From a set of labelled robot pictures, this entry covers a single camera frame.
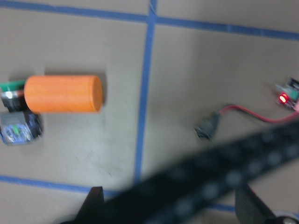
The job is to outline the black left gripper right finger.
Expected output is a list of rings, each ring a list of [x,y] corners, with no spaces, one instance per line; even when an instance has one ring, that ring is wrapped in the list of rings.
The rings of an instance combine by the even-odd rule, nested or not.
[[[235,215],[241,224],[297,224],[298,218],[276,215],[249,187],[235,190]]]

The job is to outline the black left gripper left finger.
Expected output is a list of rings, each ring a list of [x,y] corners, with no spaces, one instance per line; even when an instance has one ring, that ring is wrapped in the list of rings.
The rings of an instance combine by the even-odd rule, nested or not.
[[[104,205],[102,187],[92,187],[79,209],[74,224],[97,224],[100,208]]]

